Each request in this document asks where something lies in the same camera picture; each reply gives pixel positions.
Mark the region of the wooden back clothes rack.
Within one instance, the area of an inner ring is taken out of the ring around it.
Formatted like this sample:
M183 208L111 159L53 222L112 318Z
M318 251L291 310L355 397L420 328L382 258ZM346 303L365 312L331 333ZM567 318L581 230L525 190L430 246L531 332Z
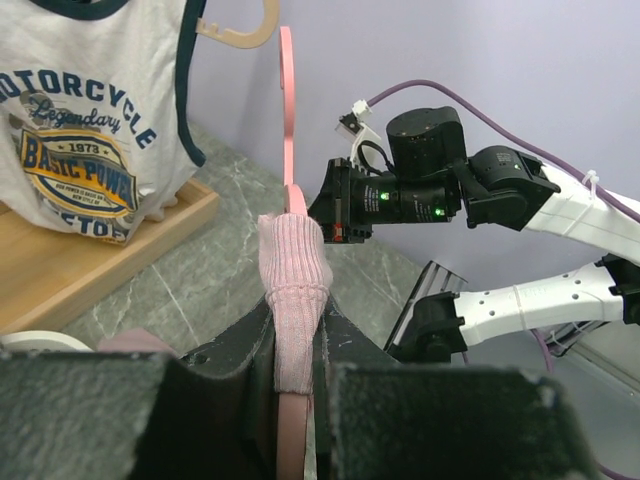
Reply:
M59 330L211 221L219 195L192 179L124 247L36 227L1 206L1 333Z

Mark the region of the white navy trimmed tank top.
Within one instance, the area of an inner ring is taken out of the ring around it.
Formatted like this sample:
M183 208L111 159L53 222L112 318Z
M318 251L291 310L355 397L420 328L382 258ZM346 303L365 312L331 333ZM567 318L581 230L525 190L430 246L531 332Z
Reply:
M205 155L187 122L201 1L5 1L1 199L28 222L126 244Z

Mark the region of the mauve tank top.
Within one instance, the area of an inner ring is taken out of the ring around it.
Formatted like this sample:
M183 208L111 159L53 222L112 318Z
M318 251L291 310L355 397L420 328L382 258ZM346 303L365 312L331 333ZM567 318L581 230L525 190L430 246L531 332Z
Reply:
M313 338L333 274L320 226L300 214L258 219L259 272L276 332L274 386L280 393L313 389Z

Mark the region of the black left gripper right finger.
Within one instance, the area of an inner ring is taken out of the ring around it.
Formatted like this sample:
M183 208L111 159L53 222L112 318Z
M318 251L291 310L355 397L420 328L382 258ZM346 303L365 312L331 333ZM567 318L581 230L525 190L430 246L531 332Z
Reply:
M330 301L314 339L321 479L595 479L565 389L518 368L402 364Z

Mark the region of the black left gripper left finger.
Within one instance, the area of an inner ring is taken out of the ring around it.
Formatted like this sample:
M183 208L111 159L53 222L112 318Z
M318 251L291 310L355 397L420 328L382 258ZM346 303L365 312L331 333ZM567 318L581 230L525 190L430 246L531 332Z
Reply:
M166 353L7 352L5 479L271 479L274 329L258 303Z

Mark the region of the thick pink plastic hanger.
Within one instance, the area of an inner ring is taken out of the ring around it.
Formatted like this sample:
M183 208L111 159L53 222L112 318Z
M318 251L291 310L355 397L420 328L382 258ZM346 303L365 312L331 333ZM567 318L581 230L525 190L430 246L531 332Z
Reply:
M283 92L283 184L287 213L306 213L300 188L294 182L295 69L291 30L279 29L280 86ZM306 455L308 397L279 395L277 478L303 479Z

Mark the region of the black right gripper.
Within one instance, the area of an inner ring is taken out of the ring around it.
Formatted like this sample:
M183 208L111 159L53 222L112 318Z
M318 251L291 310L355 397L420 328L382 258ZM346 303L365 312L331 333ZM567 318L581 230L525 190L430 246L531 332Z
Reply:
M356 218L356 181L365 175L344 158L331 159L308 216L319 224L325 242L360 244L372 236L372 226Z

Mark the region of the white perforated plastic basket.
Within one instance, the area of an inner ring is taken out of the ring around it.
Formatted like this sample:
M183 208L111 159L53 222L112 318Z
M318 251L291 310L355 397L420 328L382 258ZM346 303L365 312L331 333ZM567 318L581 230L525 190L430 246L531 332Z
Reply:
M45 330L2 335L1 349L8 352L92 352L89 346L70 335Z

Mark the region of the aluminium rail frame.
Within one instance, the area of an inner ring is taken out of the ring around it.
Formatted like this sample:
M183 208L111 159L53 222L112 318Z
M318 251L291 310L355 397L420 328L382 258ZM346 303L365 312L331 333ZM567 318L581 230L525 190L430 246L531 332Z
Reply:
M574 351L639 387L639 369L606 341L639 325L639 268L606 255L576 270L494 290L469 291L436 262L416 281L384 346L402 363L448 363L456 354L521 331L537 339L545 365Z

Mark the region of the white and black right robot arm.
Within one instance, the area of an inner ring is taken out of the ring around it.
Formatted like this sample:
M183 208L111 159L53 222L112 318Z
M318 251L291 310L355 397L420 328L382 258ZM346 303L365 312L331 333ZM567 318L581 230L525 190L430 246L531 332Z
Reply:
M356 106L338 126L353 140L331 159L309 213L329 244L359 244L377 225L444 224L459 212L469 228L496 225L575 240L603 251L576 270L525 284L455 292L453 277L395 323L385 350L403 363L445 363L471 346L518 331L571 323L639 321L638 205L602 198L578 180L513 147L468 155L451 107L419 108L387 125L383 168L366 159L378 143Z

